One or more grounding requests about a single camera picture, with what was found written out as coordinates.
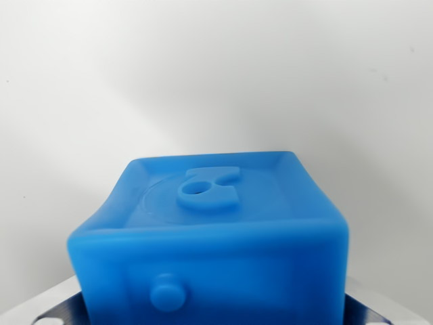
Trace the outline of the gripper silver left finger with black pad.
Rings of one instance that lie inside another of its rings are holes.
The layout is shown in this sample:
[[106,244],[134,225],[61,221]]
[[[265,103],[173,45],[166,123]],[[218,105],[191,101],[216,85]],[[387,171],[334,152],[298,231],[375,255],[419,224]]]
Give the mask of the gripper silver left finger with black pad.
[[89,323],[89,316],[76,276],[43,292],[37,297],[37,303],[44,303],[44,306],[32,324]]

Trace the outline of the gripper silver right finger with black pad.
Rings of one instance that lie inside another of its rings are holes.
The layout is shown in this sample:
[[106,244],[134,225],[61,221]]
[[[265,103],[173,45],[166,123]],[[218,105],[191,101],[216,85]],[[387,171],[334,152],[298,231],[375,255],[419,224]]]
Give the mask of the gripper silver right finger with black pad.
[[394,302],[347,277],[343,324],[395,324]]

